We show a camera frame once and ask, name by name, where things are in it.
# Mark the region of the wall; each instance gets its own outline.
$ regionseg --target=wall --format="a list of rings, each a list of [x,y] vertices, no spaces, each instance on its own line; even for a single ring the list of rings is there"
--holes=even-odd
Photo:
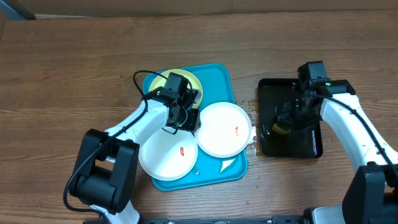
[[[397,0],[5,0],[36,16],[159,16],[398,9]]]

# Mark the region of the black tray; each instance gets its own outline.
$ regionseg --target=black tray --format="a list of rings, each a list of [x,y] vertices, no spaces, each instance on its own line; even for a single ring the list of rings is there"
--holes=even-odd
[[[275,108],[296,95],[296,78],[263,78],[259,82],[261,151],[269,157],[319,158],[323,154],[319,123],[306,130],[278,134],[271,130],[277,119]]]

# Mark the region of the yellow plate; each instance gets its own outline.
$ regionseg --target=yellow plate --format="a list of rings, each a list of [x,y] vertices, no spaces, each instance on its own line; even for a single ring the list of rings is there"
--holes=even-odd
[[[201,93],[200,99],[198,100],[197,103],[192,105],[193,109],[197,109],[201,103],[201,99],[203,98],[203,88],[201,87],[201,83],[199,82],[199,79],[196,76],[194,76],[194,74],[192,74],[188,71],[182,70],[182,69],[167,70],[167,71],[162,72],[162,75],[164,75],[165,77],[169,77],[170,72],[174,72],[176,74],[184,76],[191,82],[192,88],[200,90],[200,93]],[[166,80],[164,78],[158,76],[150,84],[149,91],[155,90],[158,86],[164,86],[165,84],[166,84]]]

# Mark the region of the water spill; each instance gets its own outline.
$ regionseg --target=water spill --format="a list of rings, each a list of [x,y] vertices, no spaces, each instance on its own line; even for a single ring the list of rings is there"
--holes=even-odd
[[[200,175],[199,169],[197,167],[192,168],[192,174]]]
[[[256,126],[251,127],[251,135],[250,135],[250,141],[248,144],[252,144],[254,142],[257,142],[257,131],[256,131]]]
[[[226,172],[227,170],[230,170],[234,165],[238,162],[237,158],[233,159],[228,159],[226,161],[221,161],[220,164],[220,174],[223,172]]]
[[[245,150],[247,157],[257,156],[257,149],[255,145],[246,146]]]

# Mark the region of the black object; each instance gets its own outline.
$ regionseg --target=black object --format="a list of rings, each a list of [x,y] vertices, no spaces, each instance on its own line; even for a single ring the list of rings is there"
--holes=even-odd
[[[298,82],[296,78],[265,78],[259,82],[261,151],[265,156],[318,158],[323,154],[319,123],[290,134],[272,130],[278,119],[276,108],[298,95]]]
[[[193,109],[192,104],[198,91],[188,90],[187,85],[190,84],[188,79],[182,75],[170,72],[164,87],[158,87],[149,93],[147,98],[162,102],[169,107],[169,118],[166,126],[195,132],[200,127],[200,112]]]
[[[303,213],[303,220],[304,220],[304,224],[314,224],[313,223],[313,217],[312,217],[312,212],[314,211],[314,207],[311,208],[307,208],[304,210]]]
[[[272,218],[220,218],[220,219],[191,219],[167,220],[166,218],[143,219],[139,224],[310,224],[303,215],[276,215]]]
[[[285,129],[301,131],[316,126],[319,122],[323,98],[308,95],[327,97],[339,93],[355,95],[355,90],[347,80],[329,80],[322,61],[307,62],[297,69],[297,74],[298,85],[294,86],[297,97],[285,100],[277,111],[277,125]]]
[[[95,220],[95,221],[84,221],[83,224],[109,224],[105,219]]]
[[[343,199],[347,224],[398,223],[398,197],[384,193],[388,166],[360,166]]]
[[[89,130],[81,142],[74,171],[107,138],[107,133]],[[126,207],[134,187],[139,145],[118,139],[108,142],[103,153],[91,159],[79,171],[78,178],[72,180],[69,192],[87,205],[99,205],[115,214]],[[116,157],[112,171],[95,165],[96,159],[104,161],[106,156]]]

